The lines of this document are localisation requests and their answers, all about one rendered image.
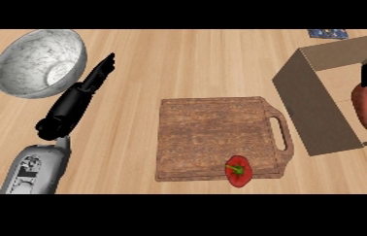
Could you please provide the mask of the brown wooden cutting board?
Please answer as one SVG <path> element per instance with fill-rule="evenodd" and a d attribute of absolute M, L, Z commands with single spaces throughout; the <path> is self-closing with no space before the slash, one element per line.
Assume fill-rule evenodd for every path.
<path fill-rule="evenodd" d="M 285 175 L 294 156 L 288 121 L 257 97 L 161 101 L 157 176 L 160 182 L 223 180 L 226 163 L 247 158 L 257 179 Z"/>

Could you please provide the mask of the red bell pepper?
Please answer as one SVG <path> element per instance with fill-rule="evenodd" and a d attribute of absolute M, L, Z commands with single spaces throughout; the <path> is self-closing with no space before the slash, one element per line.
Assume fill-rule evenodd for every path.
<path fill-rule="evenodd" d="M 235 155 L 226 163 L 226 175 L 235 187 L 244 187 L 253 179 L 253 168 L 248 159 Z"/>

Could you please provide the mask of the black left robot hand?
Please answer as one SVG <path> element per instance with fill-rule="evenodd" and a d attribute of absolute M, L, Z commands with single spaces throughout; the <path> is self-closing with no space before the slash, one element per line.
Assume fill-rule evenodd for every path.
<path fill-rule="evenodd" d="M 71 134 L 86 112 L 92 97 L 116 70 L 116 54 L 99 62 L 85 81 L 76 83 L 59 97 L 46 118 L 37 123 L 37 135 L 52 141 Z"/>

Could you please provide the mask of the blue patterned flat object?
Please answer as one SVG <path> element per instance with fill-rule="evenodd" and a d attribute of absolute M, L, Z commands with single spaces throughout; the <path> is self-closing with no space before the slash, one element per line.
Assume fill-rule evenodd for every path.
<path fill-rule="evenodd" d="M 347 39 L 348 33 L 344 29 L 309 29 L 309 35 L 312 38 L 322 39 Z"/>

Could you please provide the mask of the grey marbled metal bowl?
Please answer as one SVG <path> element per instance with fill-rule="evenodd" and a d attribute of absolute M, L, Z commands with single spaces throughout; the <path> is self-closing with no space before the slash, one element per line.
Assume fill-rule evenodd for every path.
<path fill-rule="evenodd" d="M 0 54 L 0 91 L 27 99 L 59 94 L 79 81 L 86 61 L 85 42 L 73 29 L 34 30 Z"/>

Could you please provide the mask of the open cardboard box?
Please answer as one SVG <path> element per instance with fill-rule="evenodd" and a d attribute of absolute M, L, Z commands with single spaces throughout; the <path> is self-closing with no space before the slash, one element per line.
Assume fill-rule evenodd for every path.
<path fill-rule="evenodd" d="M 367 60 L 367 36 L 300 48 L 273 83 L 312 156 L 363 148 L 317 72 Z"/>

